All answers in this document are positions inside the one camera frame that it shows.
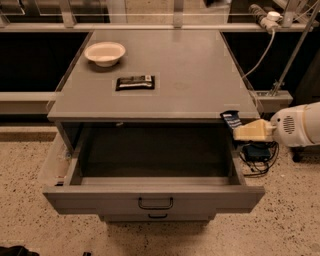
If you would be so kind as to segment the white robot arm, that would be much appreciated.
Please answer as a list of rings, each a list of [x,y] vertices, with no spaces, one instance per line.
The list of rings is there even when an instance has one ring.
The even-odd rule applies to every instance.
[[[258,119],[233,130],[236,141],[272,142],[287,147],[320,144],[320,102],[279,110],[267,121]]]

